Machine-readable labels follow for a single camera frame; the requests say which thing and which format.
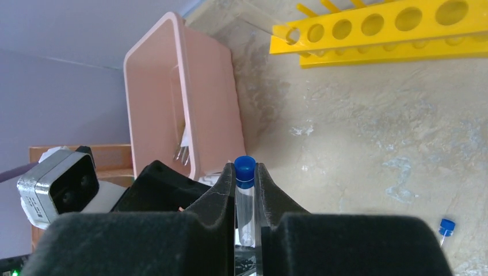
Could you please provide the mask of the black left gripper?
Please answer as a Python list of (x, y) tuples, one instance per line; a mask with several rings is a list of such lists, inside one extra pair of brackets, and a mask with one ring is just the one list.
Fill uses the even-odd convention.
[(155, 160), (135, 178), (113, 207), (114, 212), (177, 212), (210, 189)]

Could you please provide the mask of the metal crucible tongs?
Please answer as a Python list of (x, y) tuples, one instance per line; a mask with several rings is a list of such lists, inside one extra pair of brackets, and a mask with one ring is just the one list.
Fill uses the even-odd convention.
[(189, 147), (190, 147), (190, 135), (186, 122), (183, 121), (181, 126), (177, 129), (180, 134), (176, 149), (174, 151), (173, 160), (179, 161), (183, 166), (189, 164)]

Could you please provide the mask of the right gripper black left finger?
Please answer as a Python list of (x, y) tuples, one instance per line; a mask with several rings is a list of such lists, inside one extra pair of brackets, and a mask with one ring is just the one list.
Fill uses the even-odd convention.
[(235, 168), (177, 212), (68, 213), (22, 275), (234, 275)]

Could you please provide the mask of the clear glass test tube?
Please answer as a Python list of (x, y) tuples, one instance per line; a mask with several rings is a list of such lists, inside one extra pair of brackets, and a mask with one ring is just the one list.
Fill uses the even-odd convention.
[(333, 53), (334, 50), (326, 45), (330, 29), (322, 21), (324, 17), (318, 16), (301, 3), (296, 7), (307, 18), (285, 22), (248, 1), (232, 1), (230, 14), (269, 34), (269, 53), (272, 55), (295, 53), (303, 58), (322, 58)]

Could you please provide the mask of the blue capped tube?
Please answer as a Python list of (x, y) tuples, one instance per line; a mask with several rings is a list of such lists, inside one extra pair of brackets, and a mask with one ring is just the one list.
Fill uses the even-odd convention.
[(439, 224), (438, 233), (441, 235), (440, 246), (442, 247), (446, 238), (451, 237), (456, 227), (456, 223), (448, 218), (443, 218)]
[(255, 245), (254, 219), (254, 170), (256, 161), (251, 156), (240, 156), (234, 162), (236, 189), (235, 203), (239, 243), (242, 246)]

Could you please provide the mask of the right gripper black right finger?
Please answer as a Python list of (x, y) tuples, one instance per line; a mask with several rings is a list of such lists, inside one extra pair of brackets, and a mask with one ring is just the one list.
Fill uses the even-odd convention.
[(411, 216), (312, 214), (257, 163), (258, 275), (451, 275), (430, 227)]

